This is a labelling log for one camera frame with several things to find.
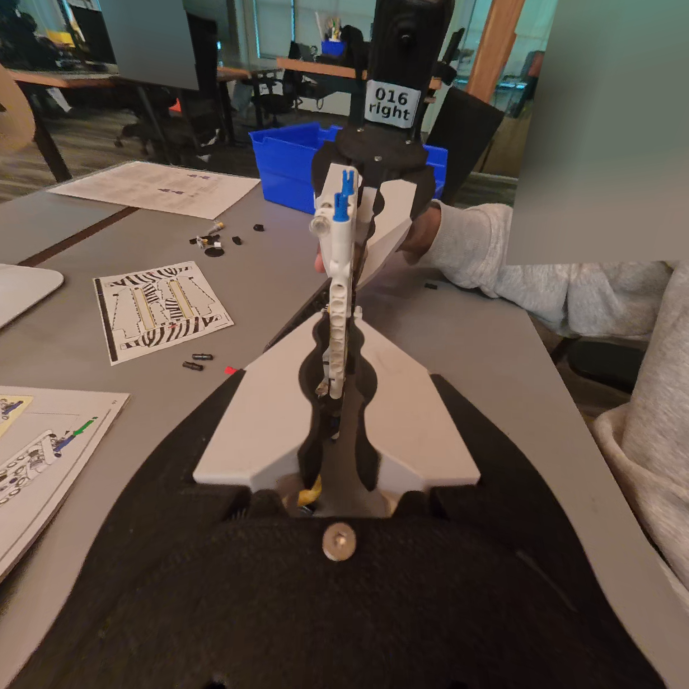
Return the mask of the wooden column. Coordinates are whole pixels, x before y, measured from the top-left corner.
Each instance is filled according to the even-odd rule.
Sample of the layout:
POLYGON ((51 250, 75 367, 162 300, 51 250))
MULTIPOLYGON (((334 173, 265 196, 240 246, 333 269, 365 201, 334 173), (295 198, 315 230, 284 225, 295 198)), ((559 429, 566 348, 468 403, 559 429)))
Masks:
POLYGON ((492 1, 466 93, 489 104, 516 39, 516 27, 525 1, 492 1))

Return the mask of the long white lego beam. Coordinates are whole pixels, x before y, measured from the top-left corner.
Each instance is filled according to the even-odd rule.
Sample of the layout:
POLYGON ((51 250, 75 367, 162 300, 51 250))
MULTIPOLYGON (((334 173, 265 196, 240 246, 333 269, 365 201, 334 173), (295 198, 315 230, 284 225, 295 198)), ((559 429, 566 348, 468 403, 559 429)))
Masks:
POLYGON ((335 195, 335 211, 332 213, 332 216, 336 222, 344 222, 345 213, 348 220, 353 220, 356 215, 359 186, 359 176, 356 168, 353 167, 353 171, 349 175, 350 177, 344 180, 342 192, 335 195))

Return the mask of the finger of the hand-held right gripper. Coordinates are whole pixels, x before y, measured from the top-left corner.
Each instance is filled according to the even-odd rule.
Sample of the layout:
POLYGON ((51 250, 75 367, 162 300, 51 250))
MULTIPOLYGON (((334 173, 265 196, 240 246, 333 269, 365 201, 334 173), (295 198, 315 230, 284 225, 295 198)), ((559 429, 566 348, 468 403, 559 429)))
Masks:
POLYGON ((354 286, 361 289, 380 270, 406 237, 417 184, 404 179, 383 182, 375 189, 364 185, 357 209, 357 269, 354 286))
POLYGON ((345 178, 353 171, 350 165, 331 163, 320 189, 315 185, 315 215, 335 211, 335 195, 342 192, 345 178))

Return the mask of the white lego skid assembly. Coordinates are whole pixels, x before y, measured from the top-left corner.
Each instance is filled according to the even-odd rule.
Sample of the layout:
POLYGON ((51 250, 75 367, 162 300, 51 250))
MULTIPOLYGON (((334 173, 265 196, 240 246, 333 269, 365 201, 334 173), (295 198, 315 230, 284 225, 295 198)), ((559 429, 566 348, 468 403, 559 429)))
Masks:
POLYGON ((309 229, 317 237, 329 288, 329 397, 340 400, 347 364, 347 332, 351 317, 352 280, 356 239, 356 215, 353 220, 336 222, 330 213, 314 215, 309 229))

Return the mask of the black flat panel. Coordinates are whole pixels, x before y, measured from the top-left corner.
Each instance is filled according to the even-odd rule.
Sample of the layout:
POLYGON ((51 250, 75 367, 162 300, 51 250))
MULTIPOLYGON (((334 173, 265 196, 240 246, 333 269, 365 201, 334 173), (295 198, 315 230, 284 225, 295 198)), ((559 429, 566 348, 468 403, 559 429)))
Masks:
POLYGON ((426 144, 447 151, 446 178, 440 197, 453 205, 462 184, 495 136, 504 111, 454 86, 449 87, 426 144))

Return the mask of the white paper sheet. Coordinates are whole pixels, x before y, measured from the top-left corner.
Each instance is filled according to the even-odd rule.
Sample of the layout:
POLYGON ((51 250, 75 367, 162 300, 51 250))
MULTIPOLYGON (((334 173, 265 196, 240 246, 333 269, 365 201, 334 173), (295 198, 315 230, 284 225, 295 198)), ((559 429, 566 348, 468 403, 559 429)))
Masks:
POLYGON ((132 161, 58 185, 49 193, 215 220, 258 184, 257 178, 132 161))

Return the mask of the blue plastic bin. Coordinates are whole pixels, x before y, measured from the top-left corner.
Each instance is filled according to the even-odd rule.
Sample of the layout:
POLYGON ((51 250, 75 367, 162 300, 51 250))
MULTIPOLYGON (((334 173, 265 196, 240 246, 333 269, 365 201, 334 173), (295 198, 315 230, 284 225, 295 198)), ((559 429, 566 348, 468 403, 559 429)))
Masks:
POLYGON ((312 183, 312 162, 341 130, 337 125, 323 128, 310 122, 251 132, 265 200, 313 215, 320 193, 312 183))

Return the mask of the zebra sticker sheet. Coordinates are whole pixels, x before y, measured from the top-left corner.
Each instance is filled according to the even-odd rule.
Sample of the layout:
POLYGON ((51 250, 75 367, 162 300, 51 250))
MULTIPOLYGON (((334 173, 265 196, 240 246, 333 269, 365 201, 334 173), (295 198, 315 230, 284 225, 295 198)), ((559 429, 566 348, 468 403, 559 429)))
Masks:
POLYGON ((194 261, 92 282, 111 366, 234 326, 194 261))

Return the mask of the cluster of small lego parts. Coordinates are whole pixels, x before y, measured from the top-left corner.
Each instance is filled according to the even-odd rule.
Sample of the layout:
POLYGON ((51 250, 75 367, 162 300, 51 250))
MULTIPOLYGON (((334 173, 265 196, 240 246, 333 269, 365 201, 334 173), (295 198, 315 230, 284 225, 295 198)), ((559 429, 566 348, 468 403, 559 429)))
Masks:
POLYGON ((206 235, 195 235, 188 240, 189 244, 201 249, 206 256, 219 258, 225 254, 220 239, 220 232, 225 228, 225 223, 216 220, 211 225, 210 231, 206 235))

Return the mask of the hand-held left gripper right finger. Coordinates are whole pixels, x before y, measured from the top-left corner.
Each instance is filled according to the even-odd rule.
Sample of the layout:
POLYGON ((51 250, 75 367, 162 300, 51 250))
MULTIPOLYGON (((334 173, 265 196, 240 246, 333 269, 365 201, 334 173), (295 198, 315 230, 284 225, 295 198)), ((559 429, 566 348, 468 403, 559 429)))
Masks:
POLYGON ((356 388, 356 469, 368 491, 398 501, 409 491, 475 485, 479 469, 430 373, 363 321, 356 388))

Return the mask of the zebra striped lego helicopter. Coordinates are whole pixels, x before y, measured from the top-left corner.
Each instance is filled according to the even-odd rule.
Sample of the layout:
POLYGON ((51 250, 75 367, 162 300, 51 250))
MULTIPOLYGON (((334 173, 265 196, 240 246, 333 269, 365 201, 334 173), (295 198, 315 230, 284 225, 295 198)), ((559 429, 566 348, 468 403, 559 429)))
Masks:
POLYGON ((322 490, 320 470, 323 462, 323 440, 329 435, 337 435, 339 420, 329 408, 328 358, 326 352, 329 318, 325 306, 326 294, 323 292, 305 306, 283 330, 274 338, 264 352, 272 348, 286 335, 318 312, 321 319, 313 330, 314 350, 305 358, 299 370, 299 382, 308 401, 311 402, 311 428, 297 451, 300 477, 304 488, 299 491, 275 491, 292 515, 312 515, 318 510, 322 490))

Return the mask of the person's right forearm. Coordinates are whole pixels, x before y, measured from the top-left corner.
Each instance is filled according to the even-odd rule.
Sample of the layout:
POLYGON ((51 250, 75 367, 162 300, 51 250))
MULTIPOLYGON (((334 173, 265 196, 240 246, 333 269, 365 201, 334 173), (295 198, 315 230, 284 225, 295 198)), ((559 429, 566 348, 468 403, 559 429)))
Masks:
POLYGON ((566 337, 649 340, 663 303, 688 300, 688 263, 510 265, 512 209, 435 202, 426 262, 464 289, 507 300, 566 337))

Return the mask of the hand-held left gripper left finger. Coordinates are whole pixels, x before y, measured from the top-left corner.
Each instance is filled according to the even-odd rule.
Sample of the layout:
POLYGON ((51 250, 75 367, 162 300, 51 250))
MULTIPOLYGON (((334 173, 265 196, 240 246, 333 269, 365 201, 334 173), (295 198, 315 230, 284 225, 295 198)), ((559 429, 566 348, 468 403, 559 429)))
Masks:
POLYGON ((299 491, 297 451, 311 428, 299 370, 314 350, 318 312, 248 365, 193 471, 197 484, 299 491))

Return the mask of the silver laptop stand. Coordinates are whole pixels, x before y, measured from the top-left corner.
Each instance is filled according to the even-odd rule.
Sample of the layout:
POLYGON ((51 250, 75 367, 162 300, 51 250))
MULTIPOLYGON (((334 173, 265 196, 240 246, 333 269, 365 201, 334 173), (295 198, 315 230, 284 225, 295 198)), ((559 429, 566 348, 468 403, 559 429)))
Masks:
POLYGON ((1 264, 1 328, 55 292, 64 276, 51 269, 1 264))

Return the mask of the person's right hand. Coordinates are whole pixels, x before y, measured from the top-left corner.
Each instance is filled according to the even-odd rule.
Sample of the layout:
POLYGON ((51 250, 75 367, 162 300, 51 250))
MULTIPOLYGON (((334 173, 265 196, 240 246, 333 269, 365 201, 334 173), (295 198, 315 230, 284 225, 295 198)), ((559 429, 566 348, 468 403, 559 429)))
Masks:
POLYGON ((441 220, 440 203, 434 201, 411 223, 407 235, 398 247, 408 265, 418 264, 428 253, 439 231, 441 220))

